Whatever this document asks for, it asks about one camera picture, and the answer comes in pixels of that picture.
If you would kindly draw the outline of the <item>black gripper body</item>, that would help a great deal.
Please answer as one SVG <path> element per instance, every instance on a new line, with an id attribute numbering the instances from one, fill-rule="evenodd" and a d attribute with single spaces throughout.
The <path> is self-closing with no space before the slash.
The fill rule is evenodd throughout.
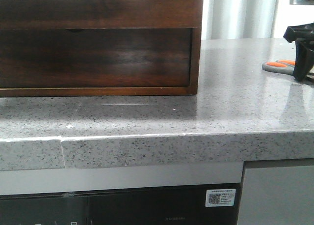
<path id="1" fill-rule="evenodd" d="M 283 38 L 288 42 L 293 41 L 314 43 L 314 24 L 288 26 Z"/>

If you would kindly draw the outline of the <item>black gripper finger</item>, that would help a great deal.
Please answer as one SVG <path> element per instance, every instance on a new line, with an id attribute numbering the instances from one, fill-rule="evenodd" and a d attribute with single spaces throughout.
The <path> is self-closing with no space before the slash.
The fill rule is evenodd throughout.
<path id="1" fill-rule="evenodd" d="M 314 66 L 314 42 L 295 41 L 296 58 L 293 76 L 297 81 L 303 81 Z"/>

